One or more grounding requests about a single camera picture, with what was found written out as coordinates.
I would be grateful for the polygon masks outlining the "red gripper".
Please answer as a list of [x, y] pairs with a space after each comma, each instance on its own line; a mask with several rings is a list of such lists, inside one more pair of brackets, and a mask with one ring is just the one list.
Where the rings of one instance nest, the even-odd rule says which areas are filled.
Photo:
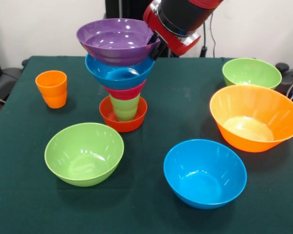
[[201, 38], [197, 33], [201, 26], [199, 0], [153, 0], [143, 20], [153, 32], [147, 45], [160, 41], [149, 55], [152, 60], [157, 60], [166, 48], [181, 56]]

